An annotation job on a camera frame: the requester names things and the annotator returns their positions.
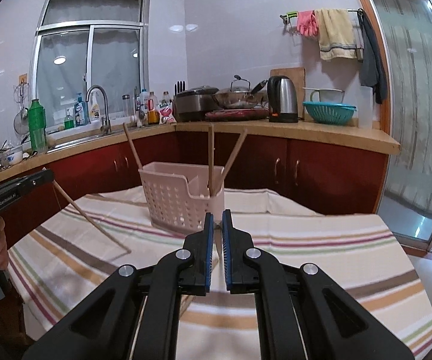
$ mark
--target tablecloth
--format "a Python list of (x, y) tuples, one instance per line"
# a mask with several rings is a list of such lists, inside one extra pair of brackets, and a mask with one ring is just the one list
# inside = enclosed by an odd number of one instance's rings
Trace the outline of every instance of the tablecloth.
[[(117, 267), (151, 266), (180, 248), (184, 236), (151, 226), (142, 187), (87, 195), (77, 203), (114, 237), (125, 254), (68, 206), (10, 251), (9, 273), (45, 330)], [(280, 262), (316, 263), (422, 359), (432, 347), (432, 308), (401, 246), (377, 215), (323, 216), (270, 190), (225, 190), (236, 228)], [(260, 358), (253, 295), (225, 291), (224, 267), (211, 292), (195, 297), (178, 331), (177, 359)]]

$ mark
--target wooden cutting board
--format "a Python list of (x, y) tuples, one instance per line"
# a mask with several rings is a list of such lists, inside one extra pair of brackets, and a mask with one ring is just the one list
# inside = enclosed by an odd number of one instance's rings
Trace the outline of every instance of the wooden cutting board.
[(302, 67), (282, 67), (272, 69), (271, 76), (286, 76), (293, 81), (298, 98), (298, 116), (303, 117), (304, 87), (306, 86), (306, 71)]

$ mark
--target tiled wall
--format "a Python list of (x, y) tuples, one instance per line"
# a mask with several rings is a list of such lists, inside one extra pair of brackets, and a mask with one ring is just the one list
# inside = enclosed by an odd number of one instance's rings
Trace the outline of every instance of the tiled wall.
[(306, 68), (306, 86), (346, 91), (357, 104), (359, 63), (322, 62), (318, 43), (284, 31), (279, 15), (317, 8), (360, 8), (359, 0), (185, 0), (190, 86), (227, 88), (234, 74), (258, 83), (276, 67)]
[[(0, 145), (18, 139), (13, 119), (18, 108), (14, 88), (20, 74), (29, 73), (34, 34), (45, 0), (2, 0), (0, 3)], [(149, 78), (157, 93), (171, 91), (177, 80), (187, 81), (184, 0), (150, 0)]]

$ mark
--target towel rack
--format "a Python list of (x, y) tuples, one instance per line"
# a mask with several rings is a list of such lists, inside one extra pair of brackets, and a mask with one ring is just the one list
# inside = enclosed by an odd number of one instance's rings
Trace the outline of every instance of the towel rack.
[[(358, 12), (359, 9), (348, 9), (348, 12)], [(287, 26), (288, 24), (291, 25), (291, 19), (293, 17), (298, 17), (298, 11), (292, 11), (292, 12), (287, 12), (285, 15), (279, 15), (279, 17), (282, 19), (282, 22), (284, 23), (285, 26)]]

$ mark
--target faucet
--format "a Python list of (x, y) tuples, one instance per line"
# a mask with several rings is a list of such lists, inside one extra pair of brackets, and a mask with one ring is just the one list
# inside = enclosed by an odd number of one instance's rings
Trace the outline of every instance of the faucet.
[(104, 117), (101, 117), (101, 132), (106, 134), (111, 134), (111, 121), (109, 120), (109, 110), (108, 110), (108, 104), (107, 104), (107, 95), (106, 91), (102, 88), (100, 85), (93, 85), (89, 88), (88, 92), (86, 93), (86, 103), (89, 102), (89, 96), (92, 93), (94, 89), (99, 89), (102, 93), (102, 97), (104, 97), (104, 113), (106, 116), (106, 120), (104, 120)]

